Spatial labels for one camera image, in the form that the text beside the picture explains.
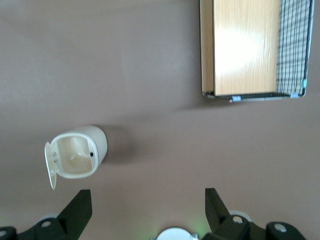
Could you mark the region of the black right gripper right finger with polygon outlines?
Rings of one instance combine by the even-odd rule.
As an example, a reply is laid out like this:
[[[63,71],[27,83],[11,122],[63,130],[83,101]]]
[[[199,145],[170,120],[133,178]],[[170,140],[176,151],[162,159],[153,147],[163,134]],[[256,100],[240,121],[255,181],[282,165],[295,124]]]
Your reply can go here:
[[[211,232],[205,240],[304,240],[303,234],[286,222],[272,221],[265,228],[239,214],[230,214],[215,188],[205,189],[205,215]]]

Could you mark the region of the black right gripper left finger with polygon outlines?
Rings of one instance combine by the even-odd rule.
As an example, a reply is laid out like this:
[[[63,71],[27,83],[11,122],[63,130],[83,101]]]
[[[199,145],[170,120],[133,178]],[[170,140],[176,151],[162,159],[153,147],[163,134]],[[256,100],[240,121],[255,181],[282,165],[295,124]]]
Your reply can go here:
[[[17,233],[13,226],[0,228],[2,240],[78,240],[92,217],[89,189],[80,190],[57,217],[40,220],[30,229]]]

